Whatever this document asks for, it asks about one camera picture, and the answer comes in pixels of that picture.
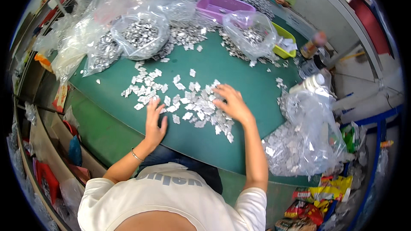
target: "yellow plastic basket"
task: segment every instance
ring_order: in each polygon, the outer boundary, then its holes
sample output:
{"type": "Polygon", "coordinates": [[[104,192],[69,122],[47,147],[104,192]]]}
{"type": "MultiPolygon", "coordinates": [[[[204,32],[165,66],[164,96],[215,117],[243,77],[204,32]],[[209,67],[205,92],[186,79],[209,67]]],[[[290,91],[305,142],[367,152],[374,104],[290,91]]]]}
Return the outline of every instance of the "yellow plastic basket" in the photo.
{"type": "MultiPolygon", "coordinates": [[[[277,30],[277,33],[279,36],[284,37],[285,39],[292,39],[293,42],[295,43],[295,38],[294,36],[289,33],[288,31],[286,31],[285,29],[281,28],[280,26],[278,26],[277,24],[271,22],[273,24],[273,26],[275,27],[275,29],[277,30]]],[[[293,50],[290,53],[288,53],[287,51],[285,51],[284,49],[280,48],[279,46],[275,45],[274,49],[273,49],[274,54],[278,55],[279,57],[281,57],[282,59],[287,59],[289,57],[295,57],[295,55],[297,54],[297,50],[293,50]]]]}

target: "left hand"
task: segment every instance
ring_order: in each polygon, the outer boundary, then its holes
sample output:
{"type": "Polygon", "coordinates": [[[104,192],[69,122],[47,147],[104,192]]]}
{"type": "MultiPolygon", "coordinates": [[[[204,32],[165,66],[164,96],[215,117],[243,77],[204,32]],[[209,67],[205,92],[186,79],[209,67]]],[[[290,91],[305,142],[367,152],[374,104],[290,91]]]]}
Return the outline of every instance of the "left hand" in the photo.
{"type": "Polygon", "coordinates": [[[167,116],[163,117],[161,127],[158,126],[160,111],[166,106],[165,104],[162,104],[157,107],[159,102],[160,98],[155,101],[151,98],[147,105],[146,138],[144,140],[150,147],[150,151],[154,151],[160,144],[167,131],[167,116]]]}
{"type": "Polygon", "coordinates": [[[277,4],[283,5],[285,3],[285,0],[275,0],[277,4]]]}

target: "hand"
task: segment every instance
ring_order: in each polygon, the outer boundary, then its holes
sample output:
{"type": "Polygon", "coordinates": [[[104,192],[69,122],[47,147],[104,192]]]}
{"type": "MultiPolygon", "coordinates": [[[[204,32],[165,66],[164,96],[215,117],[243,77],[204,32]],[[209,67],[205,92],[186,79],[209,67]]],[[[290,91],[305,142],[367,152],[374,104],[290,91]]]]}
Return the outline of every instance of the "hand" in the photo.
{"type": "Polygon", "coordinates": [[[151,98],[147,105],[146,138],[144,140],[147,142],[151,152],[160,144],[167,131],[167,116],[163,117],[161,127],[158,127],[160,111],[166,106],[162,104],[157,108],[159,102],[160,98],[155,101],[151,98]]]}
{"type": "Polygon", "coordinates": [[[285,3],[285,0],[275,0],[275,2],[279,5],[283,5],[285,3]]]}
{"type": "Polygon", "coordinates": [[[243,101],[241,93],[233,89],[230,85],[218,85],[214,92],[221,95],[227,100],[227,103],[222,102],[219,99],[213,100],[218,108],[221,108],[229,116],[239,121],[241,124],[246,124],[250,121],[254,121],[255,118],[251,111],[248,109],[243,101]]]}

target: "bottle cap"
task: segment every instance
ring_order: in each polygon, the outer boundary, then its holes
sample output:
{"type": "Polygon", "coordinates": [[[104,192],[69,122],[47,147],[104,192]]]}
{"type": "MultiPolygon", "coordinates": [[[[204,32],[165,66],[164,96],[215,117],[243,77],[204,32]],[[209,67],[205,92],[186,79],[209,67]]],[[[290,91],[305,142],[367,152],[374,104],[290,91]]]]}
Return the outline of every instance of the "bottle cap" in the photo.
{"type": "Polygon", "coordinates": [[[324,85],[324,83],[326,82],[326,80],[324,79],[324,76],[321,73],[315,75],[315,81],[320,86],[324,85]]]}

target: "blue jeans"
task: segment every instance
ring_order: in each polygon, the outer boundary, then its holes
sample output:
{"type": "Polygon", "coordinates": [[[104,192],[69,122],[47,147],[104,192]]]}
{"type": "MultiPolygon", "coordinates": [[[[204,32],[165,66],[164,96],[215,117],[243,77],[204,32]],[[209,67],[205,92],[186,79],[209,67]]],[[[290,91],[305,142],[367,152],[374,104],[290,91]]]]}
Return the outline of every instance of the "blue jeans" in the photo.
{"type": "Polygon", "coordinates": [[[197,172],[214,191],[219,194],[223,193],[223,185],[216,167],[194,160],[162,145],[157,146],[157,148],[144,159],[144,162],[138,167],[137,175],[145,167],[168,162],[179,163],[188,167],[188,170],[197,172]]]}

